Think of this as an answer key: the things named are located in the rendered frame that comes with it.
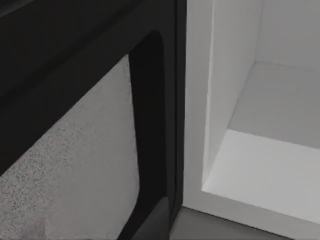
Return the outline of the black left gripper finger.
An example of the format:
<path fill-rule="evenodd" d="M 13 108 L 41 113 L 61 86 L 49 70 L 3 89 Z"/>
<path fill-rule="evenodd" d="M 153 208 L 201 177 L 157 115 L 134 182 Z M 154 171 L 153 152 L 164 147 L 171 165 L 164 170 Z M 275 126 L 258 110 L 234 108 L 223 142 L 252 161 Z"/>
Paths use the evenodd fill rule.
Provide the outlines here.
<path fill-rule="evenodd" d="M 170 204 L 168 197 L 139 197 L 134 210 L 133 240 L 169 240 Z"/>

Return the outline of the black microwave door grey window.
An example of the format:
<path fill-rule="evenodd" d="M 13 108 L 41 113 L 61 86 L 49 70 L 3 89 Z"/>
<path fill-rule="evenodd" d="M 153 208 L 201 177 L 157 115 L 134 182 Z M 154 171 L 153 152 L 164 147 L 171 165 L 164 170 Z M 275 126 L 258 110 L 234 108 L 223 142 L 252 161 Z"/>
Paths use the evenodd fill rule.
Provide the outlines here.
<path fill-rule="evenodd" d="M 186 6 L 0 0 L 0 240 L 133 240 L 140 197 L 168 197 L 171 231 Z"/>

